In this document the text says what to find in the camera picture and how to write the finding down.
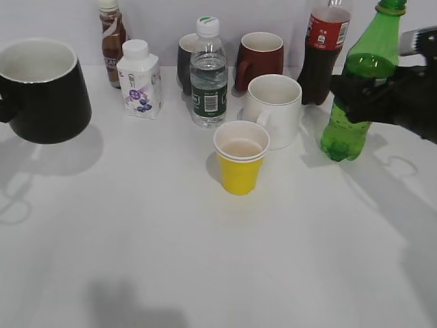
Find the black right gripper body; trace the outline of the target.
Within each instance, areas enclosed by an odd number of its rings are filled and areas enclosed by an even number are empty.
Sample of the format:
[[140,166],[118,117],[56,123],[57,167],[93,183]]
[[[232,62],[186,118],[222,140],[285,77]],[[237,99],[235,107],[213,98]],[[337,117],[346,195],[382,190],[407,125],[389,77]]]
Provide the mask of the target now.
[[436,143],[436,29],[421,28],[404,32],[399,39],[398,55],[421,55],[424,66],[396,66],[393,80],[399,97],[400,113],[396,125]]

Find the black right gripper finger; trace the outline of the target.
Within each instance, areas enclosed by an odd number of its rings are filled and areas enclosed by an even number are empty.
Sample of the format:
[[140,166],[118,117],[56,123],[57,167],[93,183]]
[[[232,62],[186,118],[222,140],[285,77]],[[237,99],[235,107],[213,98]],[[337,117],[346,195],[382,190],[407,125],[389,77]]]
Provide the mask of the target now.
[[375,78],[333,75],[330,90],[335,102],[351,123],[378,122],[393,124],[390,83],[377,84]]

